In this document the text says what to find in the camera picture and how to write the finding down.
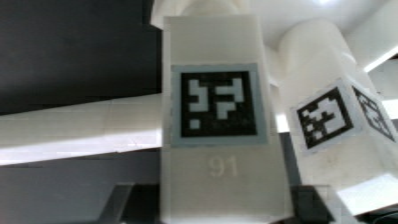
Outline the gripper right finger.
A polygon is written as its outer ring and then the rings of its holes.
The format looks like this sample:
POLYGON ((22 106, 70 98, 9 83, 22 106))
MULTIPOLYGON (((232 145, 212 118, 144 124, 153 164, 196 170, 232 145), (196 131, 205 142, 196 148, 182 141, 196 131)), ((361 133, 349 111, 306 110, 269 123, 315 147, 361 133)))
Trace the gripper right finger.
POLYGON ((299 224, 331 224, 335 217, 317 188, 310 185, 294 186, 292 199, 299 224))

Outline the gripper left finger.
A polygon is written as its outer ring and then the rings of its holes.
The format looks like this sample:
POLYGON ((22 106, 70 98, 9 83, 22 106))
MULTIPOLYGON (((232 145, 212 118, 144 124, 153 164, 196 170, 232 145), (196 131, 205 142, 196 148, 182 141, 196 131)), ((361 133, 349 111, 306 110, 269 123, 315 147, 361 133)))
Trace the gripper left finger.
POLYGON ((114 186, 96 224, 121 224, 134 186, 134 183, 120 183, 114 186))

